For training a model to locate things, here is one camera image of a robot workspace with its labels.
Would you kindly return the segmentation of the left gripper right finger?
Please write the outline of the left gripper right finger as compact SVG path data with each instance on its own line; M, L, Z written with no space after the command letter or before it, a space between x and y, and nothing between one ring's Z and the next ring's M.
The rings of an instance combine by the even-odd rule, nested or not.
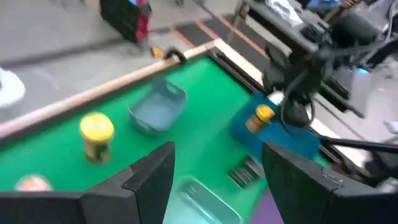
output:
M264 142L262 166L285 224L398 224L398 192L383 192Z

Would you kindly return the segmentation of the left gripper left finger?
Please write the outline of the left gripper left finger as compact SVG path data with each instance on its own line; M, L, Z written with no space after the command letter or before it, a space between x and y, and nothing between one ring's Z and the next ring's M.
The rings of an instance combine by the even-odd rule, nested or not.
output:
M162 224L175 169L175 143L84 191L0 192L0 224Z

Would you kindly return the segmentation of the green tin black lid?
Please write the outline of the green tin black lid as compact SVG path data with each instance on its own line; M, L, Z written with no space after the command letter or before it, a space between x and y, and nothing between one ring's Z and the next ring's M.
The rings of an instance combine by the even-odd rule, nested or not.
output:
M228 171L229 178L241 189L265 177L264 169L252 156L246 156Z

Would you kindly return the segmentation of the yellow-lid spice jar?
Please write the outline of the yellow-lid spice jar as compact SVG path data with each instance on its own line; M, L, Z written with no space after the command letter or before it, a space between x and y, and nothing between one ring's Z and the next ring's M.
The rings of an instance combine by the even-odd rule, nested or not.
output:
M82 117L79 128L86 159L94 163L106 162L115 133L111 120L103 113L88 113Z
M256 134L275 116L274 110L264 104L256 107L254 114L246 121L246 128Z

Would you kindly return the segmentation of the large blue plastic bin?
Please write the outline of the large blue plastic bin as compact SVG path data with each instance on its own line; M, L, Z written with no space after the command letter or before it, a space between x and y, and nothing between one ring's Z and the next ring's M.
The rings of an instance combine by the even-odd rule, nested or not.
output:
M253 94L234 116L229 128L230 135L243 144L258 161L262 157L262 143L264 141L274 142L307 159L314 159L319 152L319 140L307 129L292 126L285 129L276 116L256 134L247 129L246 121L254 114L256 107L260 104L270 106L274 111L278 110L277 105L263 94Z

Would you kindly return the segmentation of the purple cloth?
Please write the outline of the purple cloth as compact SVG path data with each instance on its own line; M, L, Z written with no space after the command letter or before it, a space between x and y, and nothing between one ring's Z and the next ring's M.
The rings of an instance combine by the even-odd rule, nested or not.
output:
M284 224L270 190L266 190L259 200L250 224Z

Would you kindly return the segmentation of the black metal rod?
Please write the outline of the black metal rod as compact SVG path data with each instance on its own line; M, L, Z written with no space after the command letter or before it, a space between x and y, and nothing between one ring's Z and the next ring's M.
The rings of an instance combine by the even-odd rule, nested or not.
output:
M328 136L318 136L318 138L322 144L351 147L371 152L388 152L392 154L398 154L398 145L396 144L331 138Z

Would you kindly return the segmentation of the small blue-green plastic basket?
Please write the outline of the small blue-green plastic basket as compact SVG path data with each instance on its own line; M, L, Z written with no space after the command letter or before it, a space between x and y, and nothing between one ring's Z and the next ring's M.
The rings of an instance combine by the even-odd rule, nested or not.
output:
M244 224L241 216L192 176L173 183L163 224Z
M178 120L187 102L187 92L164 78L152 82L151 89L129 106L129 118L140 132L158 136Z

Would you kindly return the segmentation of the white plastic bag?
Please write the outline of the white plastic bag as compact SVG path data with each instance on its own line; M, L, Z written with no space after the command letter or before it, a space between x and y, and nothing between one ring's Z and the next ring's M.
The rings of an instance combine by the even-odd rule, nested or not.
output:
M292 27L303 24L303 20L290 5L288 0L265 0L266 5L287 21Z

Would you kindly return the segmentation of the black yellow clamp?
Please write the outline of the black yellow clamp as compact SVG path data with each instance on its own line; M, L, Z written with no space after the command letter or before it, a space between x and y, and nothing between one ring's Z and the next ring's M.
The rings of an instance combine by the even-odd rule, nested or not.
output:
M172 57L177 57L181 64L188 61L186 56L175 47L169 47L166 50L162 50L160 47L151 47L150 52L154 58L169 59Z

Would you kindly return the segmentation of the white rounded object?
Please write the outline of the white rounded object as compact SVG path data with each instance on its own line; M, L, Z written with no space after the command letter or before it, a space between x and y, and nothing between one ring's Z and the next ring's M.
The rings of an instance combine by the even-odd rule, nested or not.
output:
M12 106L21 101L25 95L25 85L21 79L10 70L0 67L0 108Z

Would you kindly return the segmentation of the red and black toolbox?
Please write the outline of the red and black toolbox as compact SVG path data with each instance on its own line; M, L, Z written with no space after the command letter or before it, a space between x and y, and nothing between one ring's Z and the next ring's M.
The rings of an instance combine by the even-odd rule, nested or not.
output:
M148 38L152 15L149 0L99 0L99 11L126 40L138 44Z

